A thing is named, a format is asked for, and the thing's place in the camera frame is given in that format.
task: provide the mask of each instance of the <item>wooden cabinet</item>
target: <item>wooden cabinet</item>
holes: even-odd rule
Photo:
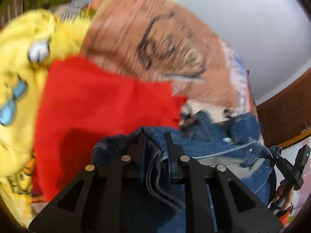
[[[265,145],[270,147],[311,127],[311,69],[290,86],[257,106]]]

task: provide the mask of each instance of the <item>white ceiling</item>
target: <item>white ceiling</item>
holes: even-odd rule
[[[296,0],[177,1],[239,53],[257,102],[311,58],[311,24]]]

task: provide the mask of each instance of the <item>red cloth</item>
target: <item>red cloth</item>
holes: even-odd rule
[[[38,113],[35,152],[43,195],[51,201],[91,162],[94,144],[140,126],[178,127],[184,97],[171,83],[109,74],[83,57],[54,62]]]

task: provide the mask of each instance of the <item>yellow fabric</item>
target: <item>yellow fabric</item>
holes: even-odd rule
[[[23,225],[33,217],[32,171],[27,175],[25,170],[32,160],[35,119],[48,67],[80,52],[90,24],[86,18],[61,23],[57,15],[40,9],[15,18],[0,32],[0,119],[4,106],[9,102],[15,106],[12,121],[0,124],[0,194]],[[26,89],[15,97],[20,84]]]
[[[31,176],[35,169],[35,158],[30,158],[24,167],[11,176],[0,178],[0,195],[16,220],[28,227],[32,213]]]

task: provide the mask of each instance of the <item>denim fabric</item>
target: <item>denim fabric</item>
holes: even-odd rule
[[[229,122],[218,125],[212,123],[206,113],[198,112],[196,114],[196,122],[185,132],[168,127],[140,127],[130,135],[118,135],[100,140],[94,146],[92,155],[92,163],[97,166],[106,165],[112,158],[126,154],[129,146],[136,142],[141,132],[144,132],[146,136],[144,146],[146,162],[142,163],[142,166],[146,166],[146,168],[141,169],[141,171],[145,176],[145,183],[149,194],[152,194],[161,202],[156,201],[156,199],[151,199],[152,201],[150,199],[141,201],[140,199],[144,199],[146,191],[136,190],[134,192],[129,187],[127,190],[132,191],[126,196],[126,200],[128,201],[126,210],[129,211],[131,206],[133,209],[136,208],[135,211],[143,211],[143,208],[146,207],[148,209],[152,208],[149,212],[145,212],[139,218],[139,221],[141,222],[144,218],[146,226],[151,225],[154,220],[157,223],[161,222],[156,227],[159,231],[155,232],[185,232],[185,208],[182,187],[169,186],[167,183],[167,171],[165,172],[163,169],[163,162],[165,160],[169,161],[167,141],[164,135],[166,131],[171,133],[173,142],[181,145],[185,154],[194,159],[204,159],[211,156],[238,158],[241,160],[241,167],[252,167],[256,160],[270,155],[269,150],[257,141],[259,138],[259,125],[255,117],[251,114],[243,114]],[[232,142],[226,142],[227,140],[225,138],[228,137],[231,138],[233,144]],[[270,193],[270,185],[267,183],[267,178],[271,171],[270,160],[265,159],[250,177],[241,179],[265,204],[267,204]],[[166,217],[168,216],[168,212],[164,212],[163,210],[167,210],[167,205],[180,213],[172,212],[170,213],[169,219],[162,218],[164,215]],[[133,229],[133,232],[145,231],[145,228],[142,229],[132,225],[135,224],[133,220],[134,218],[124,220],[123,226],[127,232],[132,232],[131,229]]]

